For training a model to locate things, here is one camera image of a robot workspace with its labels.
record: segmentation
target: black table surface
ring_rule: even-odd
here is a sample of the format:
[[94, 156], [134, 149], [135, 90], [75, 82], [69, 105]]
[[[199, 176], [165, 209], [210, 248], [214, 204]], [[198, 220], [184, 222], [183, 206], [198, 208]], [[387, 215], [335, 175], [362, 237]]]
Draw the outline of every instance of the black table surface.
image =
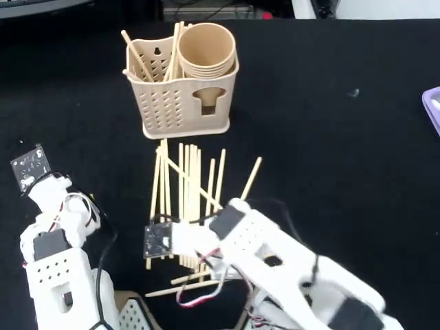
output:
[[[440, 322], [440, 140], [421, 94], [440, 85], [440, 21], [224, 24], [241, 61], [231, 127], [223, 135], [171, 140], [171, 157], [178, 142], [198, 144], [206, 182], [209, 159], [226, 148], [225, 203], [263, 156], [250, 196], [285, 201], [317, 253], [381, 292], [387, 313], [406, 329], [433, 329]], [[29, 31], [0, 46], [2, 329], [36, 328], [19, 251], [36, 209], [19, 197], [9, 165], [35, 143], [52, 168], [97, 196], [118, 229], [105, 266], [116, 289], [143, 294], [186, 274], [176, 261], [153, 261], [145, 270], [143, 226], [157, 142], [142, 135], [121, 74], [119, 30], [88, 32], [83, 25], [67, 35]], [[127, 30], [154, 39], [173, 29]], [[287, 229], [276, 211], [271, 216]], [[106, 239], [96, 234], [85, 246], [94, 267]], [[218, 299], [191, 310], [174, 299], [147, 300], [163, 328], [220, 329], [237, 320], [245, 287], [228, 283]]]

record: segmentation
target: basket handle hole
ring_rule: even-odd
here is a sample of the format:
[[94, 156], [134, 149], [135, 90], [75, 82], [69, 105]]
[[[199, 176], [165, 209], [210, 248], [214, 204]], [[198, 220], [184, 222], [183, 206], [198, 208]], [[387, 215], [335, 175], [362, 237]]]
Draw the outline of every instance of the basket handle hole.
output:
[[192, 93], [194, 98], [201, 101], [201, 115], [213, 116], [215, 115], [215, 108], [220, 97], [226, 94], [226, 90], [218, 87], [208, 87], [199, 89]]

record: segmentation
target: pile of chopsticks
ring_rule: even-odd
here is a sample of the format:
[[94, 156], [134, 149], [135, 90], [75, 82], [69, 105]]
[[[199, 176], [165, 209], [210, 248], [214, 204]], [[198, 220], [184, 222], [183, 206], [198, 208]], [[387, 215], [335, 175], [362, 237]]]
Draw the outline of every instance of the pile of chopsticks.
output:
[[[168, 64], [168, 69], [166, 70], [166, 73], [164, 75], [164, 79], [162, 81], [170, 81], [178, 78], [185, 78], [185, 73], [182, 70], [182, 67], [179, 65], [179, 59], [177, 56], [177, 43], [179, 42], [180, 37], [182, 34], [186, 31], [186, 29], [193, 26], [192, 24], [188, 24], [188, 26], [185, 26], [185, 22], [181, 21], [179, 23], [176, 23], [174, 25], [174, 35], [173, 35], [173, 50], [171, 53], [171, 59]], [[142, 57], [140, 56], [140, 53], [136, 49], [135, 45], [131, 41], [129, 35], [127, 34], [127, 31], [123, 30], [121, 31], [122, 38], [124, 38], [126, 45], [129, 47], [130, 52], [133, 54], [134, 58], [136, 59], [136, 62], [142, 69], [142, 77], [140, 78], [136, 76], [135, 72], [131, 72], [129, 69], [122, 70], [122, 73], [130, 77], [131, 79], [137, 80], [137, 81], [146, 81], [149, 83], [158, 82], [153, 79], [153, 74], [151, 72], [151, 68], [147, 67], [145, 65], [145, 62], [142, 60]]]
[[[150, 219], [156, 214], [157, 195], [159, 192], [159, 212], [162, 214], [171, 215], [171, 189], [170, 189], [170, 175], [169, 168], [174, 169], [179, 175], [179, 218], [182, 221], [194, 221], [200, 219], [202, 216], [211, 215], [212, 212], [220, 210], [221, 187], [223, 184], [223, 172], [225, 168], [226, 150], [221, 150], [219, 167], [217, 177], [215, 175], [216, 159], [210, 160], [209, 176], [207, 190], [201, 187], [201, 149], [194, 145], [179, 144], [179, 161], [174, 163], [168, 157], [168, 143], [164, 139], [160, 142], [159, 148], [156, 151], [155, 173], [153, 178], [153, 192], [151, 194], [151, 210]], [[246, 199], [260, 167], [262, 158], [258, 157], [254, 168], [246, 182], [245, 188], [241, 194], [241, 199]], [[201, 196], [206, 199], [206, 207], [204, 212], [201, 209]], [[180, 256], [179, 264], [190, 268], [195, 274], [184, 276], [183, 278], [176, 278], [171, 281], [172, 285], [183, 283], [191, 280], [198, 280], [200, 283], [193, 283], [185, 286], [185, 289], [195, 289], [198, 287], [205, 287], [207, 285], [218, 284], [217, 280], [204, 281], [204, 277], [210, 275], [210, 271], [205, 264], [199, 264], [197, 258], [189, 256]], [[151, 269], [151, 258], [146, 260], [146, 269]], [[163, 294], [170, 294], [177, 292], [179, 287], [161, 290], [147, 294], [146, 296], [161, 296]]]

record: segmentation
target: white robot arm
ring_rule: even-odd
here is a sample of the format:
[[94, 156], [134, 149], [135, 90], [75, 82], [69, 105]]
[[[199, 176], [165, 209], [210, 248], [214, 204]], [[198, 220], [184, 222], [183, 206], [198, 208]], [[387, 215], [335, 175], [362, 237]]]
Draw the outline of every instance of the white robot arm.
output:
[[[284, 233], [266, 216], [240, 199], [233, 199], [205, 226], [173, 224], [172, 253], [194, 256], [219, 248], [219, 267], [244, 274], [260, 293], [253, 314], [257, 325], [301, 330], [403, 330], [384, 313], [382, 296], [365, 282]], [[270, 267], [264, 259], [274, 255], [281, 264]], [[228, 278], [238, 278], [237, 272]]]

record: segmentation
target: stacked paper cups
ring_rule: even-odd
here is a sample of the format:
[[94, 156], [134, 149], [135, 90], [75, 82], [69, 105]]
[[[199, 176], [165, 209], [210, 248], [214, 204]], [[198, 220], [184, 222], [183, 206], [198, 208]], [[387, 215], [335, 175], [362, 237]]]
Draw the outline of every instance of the stacked paper cups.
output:
[[[225, 27], [200, 23], [188, 28], [177, 44], [179, 63], [187, 78], [213, 79], [230, 73], [236, 58], [235, 39]], [[215, 106], [220, 88], [198, 91], [202, 106]]]

